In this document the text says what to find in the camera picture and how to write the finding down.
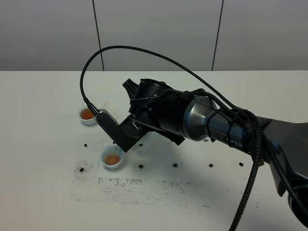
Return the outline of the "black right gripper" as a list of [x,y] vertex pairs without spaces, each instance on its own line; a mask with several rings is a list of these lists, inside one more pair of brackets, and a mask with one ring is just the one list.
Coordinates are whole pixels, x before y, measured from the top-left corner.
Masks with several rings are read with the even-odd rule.
[[176,145],[185,140],[184,113],[193,100],[190,91],[179,91],[165,82],[153,79],[141,79],[139,84],[127,79],[122,86],[129,99],[133,119],[168,138]]

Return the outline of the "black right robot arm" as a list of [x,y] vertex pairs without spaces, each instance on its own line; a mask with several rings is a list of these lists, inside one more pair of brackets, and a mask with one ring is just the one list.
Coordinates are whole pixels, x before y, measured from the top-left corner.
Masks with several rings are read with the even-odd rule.
[[235,230],[250,196],[258,168],[268,163],[279,195],[288,193],[293,214],[308,223],[308,125],[255,116],[217,91],[178,91],[165,82],[124,83],[129,99],[124,150],[154,131],[175,144],[185,139],[220,141],[252,157],[253,165],[232,221]]

